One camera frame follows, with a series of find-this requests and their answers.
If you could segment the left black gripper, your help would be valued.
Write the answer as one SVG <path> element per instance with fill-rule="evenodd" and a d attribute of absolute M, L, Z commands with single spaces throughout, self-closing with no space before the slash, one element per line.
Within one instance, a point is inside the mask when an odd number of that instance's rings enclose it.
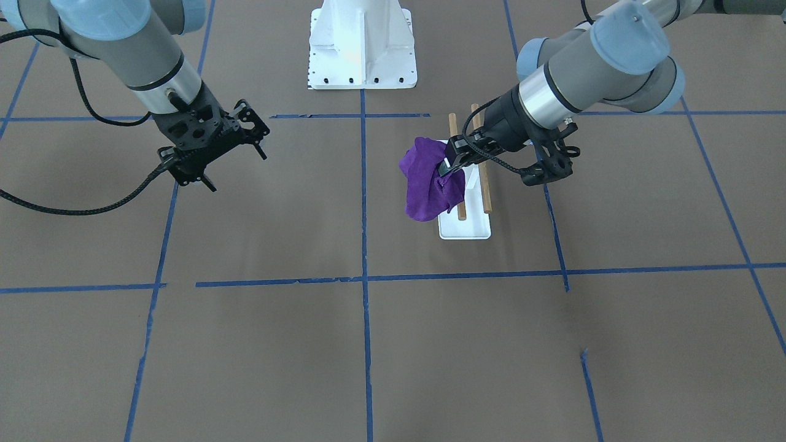
<path fill-rule="evenodd" d="M 484 112 L 484 123 L 475 136 L 452 136 L 440 163 L 440 177 L 450 177 L 461 168 L 479 165 L 503 152 L 515 153 L 530 141 L 527 128 L 540 126 L 525 109 L 519 86 L 503 93 Z"/>

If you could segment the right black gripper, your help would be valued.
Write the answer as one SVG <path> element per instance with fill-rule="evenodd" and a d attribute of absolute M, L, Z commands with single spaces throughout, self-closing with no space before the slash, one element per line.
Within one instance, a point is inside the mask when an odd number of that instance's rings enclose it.
<path fill-rule="evenodd" d="M 175 112 L 154 113 L 154 122 L 172 145 L 158 149 L 158 157 L 160 167 L 181 187 L 201 182 L 216 192 L 205 175 L 207 165 L 243 144 L 252 145 L 261 159 L 267 160 L 263 144 L 270 129 L 245 99 L 228 112 L 206 85 L 191 103 L 174 88 L 166 89 L 165 98 Z"/>

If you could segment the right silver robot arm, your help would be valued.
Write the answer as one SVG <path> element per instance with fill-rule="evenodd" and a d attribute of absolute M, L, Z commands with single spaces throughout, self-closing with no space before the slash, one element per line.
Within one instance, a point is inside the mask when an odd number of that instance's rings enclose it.
<path fill-rule="evenodd" d="M 168 138 L 158 155 L 179 185 L 213 190 L 207 165 L 240 145 L 263 155 L 263 120 L 244 99 L 222 108 L 175 40 L 205 25 L 205 1 L 3 1 L 2 14 L 71 61 L 104 62 Z"/>

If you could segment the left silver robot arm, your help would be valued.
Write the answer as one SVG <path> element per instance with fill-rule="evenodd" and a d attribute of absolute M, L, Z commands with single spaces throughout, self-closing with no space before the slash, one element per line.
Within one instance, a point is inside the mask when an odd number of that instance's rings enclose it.
<path fill-rule="evenodd" d="M 685 74 L 664 29 L 694 14 L 783 17 L 784 2 L 618 1 L 561 37 L 531 39 L 519 53 L 519 83 L 480 107 L 480 128 L 448 140 L 438 175 L 532 145 L 536 162 L 513 168 L 525 185 L 570 176 L 580 154 L 565 143 L 573 117 L 597 103 L 656 114 L 680 100 Z"/>

